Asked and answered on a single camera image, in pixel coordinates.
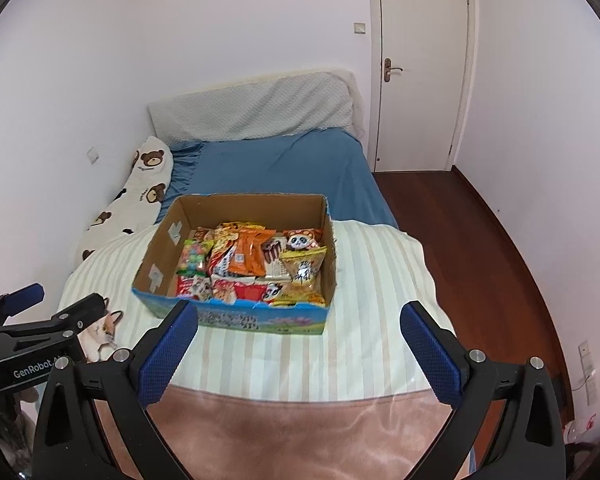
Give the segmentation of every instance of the pillow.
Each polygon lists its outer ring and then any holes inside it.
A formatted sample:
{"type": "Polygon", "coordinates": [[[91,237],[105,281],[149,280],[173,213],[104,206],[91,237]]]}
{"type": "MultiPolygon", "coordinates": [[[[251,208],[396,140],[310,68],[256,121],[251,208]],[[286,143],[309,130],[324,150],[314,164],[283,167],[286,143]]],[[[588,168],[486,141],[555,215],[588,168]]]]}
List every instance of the pillow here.
{"type": "Polygon", "coordinates": [[[149,137],[136,150],[131,175],[123,188],[82,235],[75,255],[76,265],[110,240],[154,224],[172,170],[173,157],[167,145],[157,137],[149,137]]]}
{"type": "Polygon", "coordinates": [[[259,78],[150,103],[156,135],[241,140],[340,127],[362,136],[362,99],[344,70],[259,78]]]}

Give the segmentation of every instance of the wooden floor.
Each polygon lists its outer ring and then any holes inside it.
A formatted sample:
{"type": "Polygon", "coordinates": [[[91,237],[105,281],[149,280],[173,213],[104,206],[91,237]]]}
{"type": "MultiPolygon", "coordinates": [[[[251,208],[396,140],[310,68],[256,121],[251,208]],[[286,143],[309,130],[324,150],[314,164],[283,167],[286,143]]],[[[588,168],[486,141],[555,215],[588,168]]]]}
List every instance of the wooden floor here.
{"type": "MultiPolygon", "coordinates": [[[[546,305],[495,216],[457,170],[377,173],[376,182],[400,229],[424,246],[440,307],[460,342],[491,359],[524,363],[541,357],[552,378],[566,366],[546,305]]],[[[478,463],[496,427],[492,406],[476,441],[478,463]]],[[[571,398],[563,410],[573,415],[571,398]]]]}

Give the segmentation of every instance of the blue bed sheet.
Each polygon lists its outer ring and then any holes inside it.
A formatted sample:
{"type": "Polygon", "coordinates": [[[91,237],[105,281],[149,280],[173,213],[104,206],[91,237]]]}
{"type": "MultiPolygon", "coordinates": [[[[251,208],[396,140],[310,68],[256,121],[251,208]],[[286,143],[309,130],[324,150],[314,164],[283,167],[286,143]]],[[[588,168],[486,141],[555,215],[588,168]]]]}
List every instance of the blue bed sheet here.
{"type": "Polygon", "coordinates": [[[158,221],[183,194],[311,193],[327,197],[335,220],[397,228],[360,143],[340,128],[170,148],[173,174],[158,221]]]}

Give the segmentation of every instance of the white striped bedspread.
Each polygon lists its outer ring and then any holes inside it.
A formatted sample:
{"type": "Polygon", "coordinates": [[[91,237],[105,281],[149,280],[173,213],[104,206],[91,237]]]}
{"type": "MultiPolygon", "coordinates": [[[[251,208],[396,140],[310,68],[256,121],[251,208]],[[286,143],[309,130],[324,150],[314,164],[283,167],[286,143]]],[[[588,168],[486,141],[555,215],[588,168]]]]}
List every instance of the white striped bedspread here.
{"type": "MultiPolygon", "coordinates": [[[[324,333],[278,335],[201,326],[171,384],[253,400],[373,399],[429,389],[400,333],[401,307],[419,300],[453,330],[419,241],[393,227],[334,221],[338,285],[324,333]]],[[[69,277],[60,309],[97,292],[123,310],[118,347],[160,324],[131,292],[156,227],[97,250],[69,277]]]]}

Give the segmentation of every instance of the door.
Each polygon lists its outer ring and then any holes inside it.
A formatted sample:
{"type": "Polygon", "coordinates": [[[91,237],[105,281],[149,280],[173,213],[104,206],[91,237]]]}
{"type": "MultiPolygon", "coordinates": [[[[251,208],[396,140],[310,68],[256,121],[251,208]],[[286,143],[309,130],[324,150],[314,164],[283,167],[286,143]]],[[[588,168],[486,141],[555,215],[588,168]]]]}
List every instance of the door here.
{"type": "Polygon", "coordinates": [[[391,70],[383,70],[376,171],[444,170],[462,94],[468,0],[381,6],[382,61],[391,70]]]}

